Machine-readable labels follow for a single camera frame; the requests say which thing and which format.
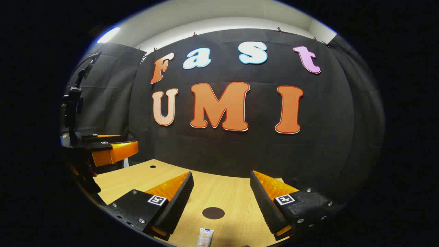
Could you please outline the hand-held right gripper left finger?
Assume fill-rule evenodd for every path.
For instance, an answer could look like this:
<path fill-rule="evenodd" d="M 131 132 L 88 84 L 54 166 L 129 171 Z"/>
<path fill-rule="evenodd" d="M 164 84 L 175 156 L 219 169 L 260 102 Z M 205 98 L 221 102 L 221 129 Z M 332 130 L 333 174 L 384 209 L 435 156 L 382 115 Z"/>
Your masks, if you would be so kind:
<path fill-rule="evenodd" d="M 105 206 L 129 226 L 168 241 L 178 225 L 194 186 L 193 175 L 185 172 L 145 192 L 132 189 Z"/>

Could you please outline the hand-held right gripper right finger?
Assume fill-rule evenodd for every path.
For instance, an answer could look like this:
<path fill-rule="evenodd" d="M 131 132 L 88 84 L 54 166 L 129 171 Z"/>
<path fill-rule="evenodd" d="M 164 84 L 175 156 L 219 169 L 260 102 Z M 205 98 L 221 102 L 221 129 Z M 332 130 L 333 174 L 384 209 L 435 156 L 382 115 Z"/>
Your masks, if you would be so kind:
<path fill-rule="evenodd" d="M 309 235 L 343 209 L 343 203 L 300 181 L 282 182 L 253 170 L 250 186 L 276 240 Z"/>

